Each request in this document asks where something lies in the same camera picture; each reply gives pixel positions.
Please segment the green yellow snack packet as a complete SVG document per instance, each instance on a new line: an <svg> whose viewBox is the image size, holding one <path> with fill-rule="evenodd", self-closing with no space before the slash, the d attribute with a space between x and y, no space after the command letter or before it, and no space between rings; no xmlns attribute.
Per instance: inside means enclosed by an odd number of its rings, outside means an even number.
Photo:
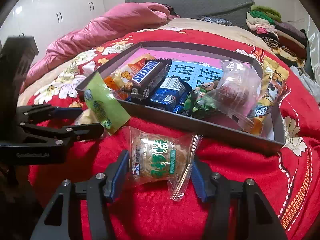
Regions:
<svg viewBox="0 0 320 240"><path fill-rule="evenodd" d="M104 137L112 136L131 118L99 73L85 87L84 100L87 109L77 117L75 124L99 123L104 128Z"/></svg>

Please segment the orange rice cake packet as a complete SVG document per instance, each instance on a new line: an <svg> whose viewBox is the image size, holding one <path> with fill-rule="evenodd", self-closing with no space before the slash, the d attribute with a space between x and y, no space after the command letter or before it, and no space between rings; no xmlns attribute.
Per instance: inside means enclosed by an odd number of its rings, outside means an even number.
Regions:
<svg viewBox="0 0 320 240"><path fill-rule="evenodd" d="M109 76L104 78L104 83L115 91L118 98L125 100L129 97L128 94L121 91L121 89L128 83L131 78L144 67L146 60L154 60L155 57L150 53L143 54L134 58L129 63L120 66L113 71Z"/></svg>

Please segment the green label rice cracker pack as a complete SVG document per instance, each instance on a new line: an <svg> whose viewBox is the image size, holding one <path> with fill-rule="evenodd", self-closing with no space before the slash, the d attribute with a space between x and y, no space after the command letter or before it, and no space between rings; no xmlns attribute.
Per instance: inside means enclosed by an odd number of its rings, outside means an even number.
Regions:
<svg viewBox="0 0 320 240"><path fill-rule="evenodd" d="M190 133L172 138L132 126L124 128L130 147L132 180L138 185L165 180L170 199L179 202L187 190L202 135Z"/></svg>

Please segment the snickers bar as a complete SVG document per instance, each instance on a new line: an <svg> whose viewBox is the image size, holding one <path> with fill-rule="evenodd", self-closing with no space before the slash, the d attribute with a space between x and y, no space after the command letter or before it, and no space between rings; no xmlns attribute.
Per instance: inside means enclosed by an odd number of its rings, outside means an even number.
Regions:
<svg viewBox="0 0 320 240"><path fill-rule="evenodd" d="M171 67L171 59L146 60L145 65L135 74L121 91L139 100L147 99L151 92L166 77Z"/></svg>

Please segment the blue wafer packet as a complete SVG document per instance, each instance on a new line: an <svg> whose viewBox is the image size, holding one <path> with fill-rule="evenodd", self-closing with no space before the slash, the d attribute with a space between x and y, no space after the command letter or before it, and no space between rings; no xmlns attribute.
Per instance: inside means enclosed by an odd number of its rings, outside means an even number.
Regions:
<svg viewBox="0 0 320 240"><path fill-rule="evenodd" d="M150 95L148 101L152 107L171 113L179 113L185 98L192 87L177 77L166 77L163 83Z"/></svg>

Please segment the clear pastry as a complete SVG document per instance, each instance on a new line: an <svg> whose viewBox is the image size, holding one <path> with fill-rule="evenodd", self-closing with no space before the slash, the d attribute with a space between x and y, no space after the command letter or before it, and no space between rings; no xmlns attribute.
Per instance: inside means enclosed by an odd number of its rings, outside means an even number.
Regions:
<svg viewBox="0 0 320 240"><path fill-rule="evenodd" d="M260 95L261 78L248 62L223 60L221 66L223 75L217 87L206 93L202 101L249 132L253 121L248 116Z"/></svg>

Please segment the black green pea snack pack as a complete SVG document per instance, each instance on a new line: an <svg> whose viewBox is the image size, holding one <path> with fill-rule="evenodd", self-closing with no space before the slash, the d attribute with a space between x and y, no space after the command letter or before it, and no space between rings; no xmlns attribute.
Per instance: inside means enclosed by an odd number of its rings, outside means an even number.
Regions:
<svg viewBox="0 0 320 240"><path fill-rule="evenodd" d="M203 83L195 87L185 98L181 114L195 119L204 119L213 113L213 108L208 106L203 97L218 85L218 81Z"/></svg>

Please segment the yellow cow snack packet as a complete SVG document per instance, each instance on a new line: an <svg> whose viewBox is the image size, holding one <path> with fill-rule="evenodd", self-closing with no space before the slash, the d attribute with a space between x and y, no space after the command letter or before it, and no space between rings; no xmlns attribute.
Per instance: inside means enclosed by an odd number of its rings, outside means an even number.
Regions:
<svg viewBox="0 0 320 240"><path fill-rule="evenodd" d="M263 122L271 112L272 107L278 102L288 77L289 71L287 69L277 61L264 57L260 95L248 115L248 118L253 122L253 126L249 131L251 134L261 135Z"/></svg>

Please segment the white wardrobe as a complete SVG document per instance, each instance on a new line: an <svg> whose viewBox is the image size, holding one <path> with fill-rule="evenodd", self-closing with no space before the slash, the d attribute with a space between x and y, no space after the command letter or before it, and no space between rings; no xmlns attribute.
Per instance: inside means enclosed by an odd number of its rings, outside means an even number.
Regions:
<svg viewBox="0 0 320 240"><path fill-rule="evenodd" d="M103 0L19 0L1 26L1 43L9 36L32 36L39 60L53 41L104 12Z"/></svg>

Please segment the dark shallow box tray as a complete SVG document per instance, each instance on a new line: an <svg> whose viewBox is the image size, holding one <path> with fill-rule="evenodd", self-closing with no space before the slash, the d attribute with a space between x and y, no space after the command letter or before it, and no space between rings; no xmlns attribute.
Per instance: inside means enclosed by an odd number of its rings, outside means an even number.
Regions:
<svg viewBox="0 0 320 240"><path fill-rule="evenodd" d="M112 58L97 71L103 77L109 75L128 60L135 52L142 48L153 51L168 51L170 53L186 53L210 57L212 59L216 57L220 60L236 59L241 62L250 63L252 67L255 68L258 75L262 75L263 73L259 62L247 55L202 44L171 41L139 42ZM273 107L272 112L267 117L267 126L264 128L264 132L267 136L264 138L236 130L234 127L229 128L223 126L221 123L216 124L206 122L150 106L143 106L124 100L120 100L120 104L131 116L149 120L164 126L170 126L189 132L197 132L240 148L260 152L265 156L276 154L285 145L283 120L278 106Z"/></svg>

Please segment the pink quilt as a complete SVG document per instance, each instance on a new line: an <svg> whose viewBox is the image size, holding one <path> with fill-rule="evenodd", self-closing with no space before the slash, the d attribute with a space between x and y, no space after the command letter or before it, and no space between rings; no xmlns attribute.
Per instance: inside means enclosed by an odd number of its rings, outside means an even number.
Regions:
<svg viewBox="0 0 320 240"><path fill-rule="evenodd" d="M158 3L116 5L102 16L90 20L82 29L72 31L48 45L44 57L30 67L21 91L83 51L149 26L165 24L169 18L169 9Z"/></svg>

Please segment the pink Chinese workbook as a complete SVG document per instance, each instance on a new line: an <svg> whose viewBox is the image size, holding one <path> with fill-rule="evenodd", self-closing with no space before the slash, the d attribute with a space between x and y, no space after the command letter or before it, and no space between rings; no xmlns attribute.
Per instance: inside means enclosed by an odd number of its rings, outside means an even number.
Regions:
<svg viewBox="0 0 320 240"><path fill-rule="evenodd" d="M223 59L219 55L201 56L188 52L171 52L139 48L125 63L150 54L157 59L171 59L172 65L167 77L179 77L192 88L211 81L219 81L223 76Z"/></svg>

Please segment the beige bed sheet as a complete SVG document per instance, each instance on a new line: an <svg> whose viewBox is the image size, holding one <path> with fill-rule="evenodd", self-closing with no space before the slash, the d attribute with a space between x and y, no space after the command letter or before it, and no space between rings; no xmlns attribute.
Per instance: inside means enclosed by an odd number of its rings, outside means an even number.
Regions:
<svg viewBox="0 0 320 240"><path fill-rule="evenodd" d="M45 74L36 78L18 98L18 106L51 103L69 107L80 105L76 85L103 64L124 50L142 41L178 41L204 44L234 50L240 54L259 58L273 55L267 44L249 31L236 26L224 26L200 20L176 18L158 28L126 33L115 40L99 43L76 54Z"/></svg>

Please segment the white satin curtain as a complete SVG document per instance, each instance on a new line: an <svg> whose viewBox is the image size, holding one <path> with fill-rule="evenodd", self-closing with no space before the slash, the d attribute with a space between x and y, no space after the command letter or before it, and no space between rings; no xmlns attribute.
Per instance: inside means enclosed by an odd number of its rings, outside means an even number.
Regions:
<svg viewBox="0 0 320 240"><path fill-rule="evenodd" d="M311 66L315 81L319 84L319 29L316 27L311 16L308 16L307 36L310 46Z"/></svg>

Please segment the blue patterned cloth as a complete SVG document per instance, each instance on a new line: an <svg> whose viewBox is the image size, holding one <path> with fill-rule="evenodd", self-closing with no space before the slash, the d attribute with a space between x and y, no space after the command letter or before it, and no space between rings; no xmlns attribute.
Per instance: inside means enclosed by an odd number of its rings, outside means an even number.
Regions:
<svg viewBox="0 0 320 240"><path fill-rule="evenodd" d="M232 26L233 25L231 21L225 20L222 18L212 18L209 16L202 16L201 20L205 21L205 22L215 23L215 24L220 24L220 25L225 25L225 26Z"/></svg>

